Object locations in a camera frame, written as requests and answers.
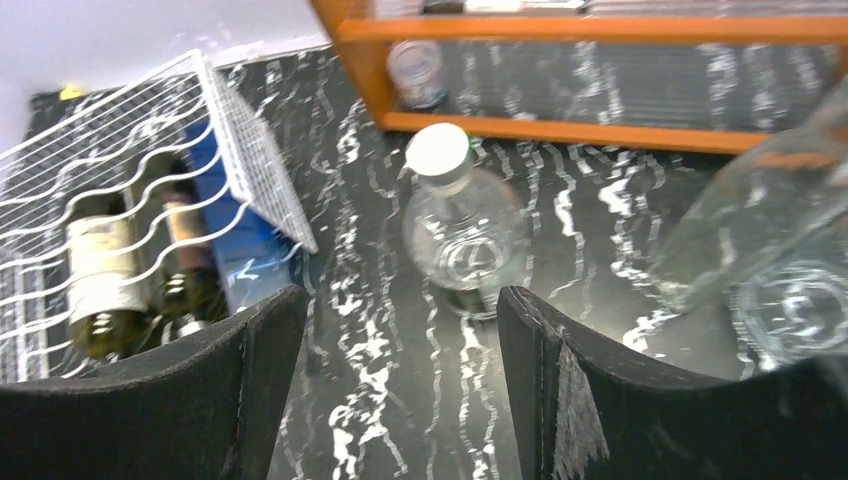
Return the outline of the clear bottle silver cap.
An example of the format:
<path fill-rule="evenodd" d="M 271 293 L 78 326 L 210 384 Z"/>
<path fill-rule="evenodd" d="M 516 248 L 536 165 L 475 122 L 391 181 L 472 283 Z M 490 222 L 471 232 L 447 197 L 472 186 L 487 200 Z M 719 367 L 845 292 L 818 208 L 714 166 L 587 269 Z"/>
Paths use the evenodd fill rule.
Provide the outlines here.
<path fill-rule="evenodd" d="M 847 353 L 847 229 L 805 239 L 728 291 L 740 338 L 766 370 Z"/>

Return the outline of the orange wooden shelf rack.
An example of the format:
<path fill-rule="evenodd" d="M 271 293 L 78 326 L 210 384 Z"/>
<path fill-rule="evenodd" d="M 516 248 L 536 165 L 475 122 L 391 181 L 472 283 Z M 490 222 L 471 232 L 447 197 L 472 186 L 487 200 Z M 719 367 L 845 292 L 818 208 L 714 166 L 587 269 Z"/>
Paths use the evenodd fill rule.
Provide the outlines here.
<path fill-rule="evenodd" d="M 847 76 L 843 1 L 316 1 L 377 126 L 735 154 Z M 442 50 L 446 98 L 398 101 L 403 40 Z"/>

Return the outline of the brown wine bottle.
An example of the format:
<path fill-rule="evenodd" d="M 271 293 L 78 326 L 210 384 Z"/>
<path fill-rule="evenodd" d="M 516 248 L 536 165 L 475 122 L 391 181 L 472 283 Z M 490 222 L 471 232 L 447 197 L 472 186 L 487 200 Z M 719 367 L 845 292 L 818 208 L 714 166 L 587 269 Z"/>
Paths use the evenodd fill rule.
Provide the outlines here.
<path fill-rule="evenodd" d="M 195 206 L 199 198 L 192 180 L 166 184 L 161 198 L 169 213 L 165 225 L 173 243 L 208 234 L 202 212 Z M 176 270 L 166 274 L 163 284 L 163 314 L 181 337 L 226 318 L 228 305 L 210 243 L 178 247 L 173 255 Z"/>

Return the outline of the tall clear glass bottle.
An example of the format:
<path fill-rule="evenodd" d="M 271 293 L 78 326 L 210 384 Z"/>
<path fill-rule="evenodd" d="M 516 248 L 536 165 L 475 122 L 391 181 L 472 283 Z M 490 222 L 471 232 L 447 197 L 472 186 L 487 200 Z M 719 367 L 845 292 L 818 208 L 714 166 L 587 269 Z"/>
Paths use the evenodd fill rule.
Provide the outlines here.
<path fill-rule="evenodd" d="M 799 126 L 772 134 L 715 175 L 652 257 L 671 310 L 698 309 L 847 210 L 847 83 Z"/>

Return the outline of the round clear glass bottle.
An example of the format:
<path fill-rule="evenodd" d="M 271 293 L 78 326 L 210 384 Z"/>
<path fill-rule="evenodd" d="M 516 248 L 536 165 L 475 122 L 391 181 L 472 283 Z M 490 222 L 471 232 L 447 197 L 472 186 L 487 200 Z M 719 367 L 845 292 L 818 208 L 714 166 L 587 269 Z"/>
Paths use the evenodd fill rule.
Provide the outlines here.
<path fill-rule="evenodd" d="M 460 315 L 494 318 L 501 289 L 527 275 L 530 226 L 521 199 L 475 166 L 469 135 L 452 123 L 415 133 L 404 167 L 417 176 L 403 220 L 410 259 Z"/>

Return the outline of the dark green bottle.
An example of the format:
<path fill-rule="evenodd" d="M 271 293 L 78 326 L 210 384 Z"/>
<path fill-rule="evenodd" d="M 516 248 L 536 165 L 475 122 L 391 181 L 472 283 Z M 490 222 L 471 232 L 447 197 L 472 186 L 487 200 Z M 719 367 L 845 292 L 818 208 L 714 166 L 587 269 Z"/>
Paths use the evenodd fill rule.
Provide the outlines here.
<path fill-rule="evenodd" d="M 68 334 L 85 356 L 98 360 L 134 354 L 151 329 L 147 288 L 126 281 L 140 273 L 137 255 L 111 255 L 134 243 L 124 196 L 109 193 L 80 199 L 66 225 L 70 315 Z"/>

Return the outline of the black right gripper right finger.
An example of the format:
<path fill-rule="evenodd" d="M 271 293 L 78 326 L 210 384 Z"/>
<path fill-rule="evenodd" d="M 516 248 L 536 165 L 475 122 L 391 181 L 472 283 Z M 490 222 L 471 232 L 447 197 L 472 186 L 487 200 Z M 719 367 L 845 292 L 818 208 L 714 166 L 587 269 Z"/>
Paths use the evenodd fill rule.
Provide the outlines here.
<path fill-rule="evenodd" d="M 724 381 L 638 353 L 531 291 L 497 323 L 525 479 L 843 479 L 847 359 Z"/>

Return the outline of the small clear plastic cup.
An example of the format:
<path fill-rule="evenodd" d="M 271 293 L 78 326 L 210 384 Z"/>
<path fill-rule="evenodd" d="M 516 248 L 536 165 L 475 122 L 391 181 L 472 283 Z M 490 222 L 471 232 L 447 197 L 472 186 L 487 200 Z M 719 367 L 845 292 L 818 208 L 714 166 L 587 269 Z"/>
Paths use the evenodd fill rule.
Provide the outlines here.
<path fill-rule="evenodd" d="M 447 96 L 442 50 L 433 40 L 394 42 L 389 49 L 386 68 L 398 101 L 405 108 L 430 109 Z"/>

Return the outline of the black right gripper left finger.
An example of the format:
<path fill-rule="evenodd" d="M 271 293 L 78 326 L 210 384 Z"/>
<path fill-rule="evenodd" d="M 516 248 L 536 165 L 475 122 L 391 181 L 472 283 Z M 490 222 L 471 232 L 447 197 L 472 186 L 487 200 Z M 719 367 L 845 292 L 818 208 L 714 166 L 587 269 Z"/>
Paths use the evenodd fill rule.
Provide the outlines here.
<path fill-rule="evenodd" d="M 306 324 L 287 287 L 81 377 L 1 389 L 5 479 L 264 479 Z"/>

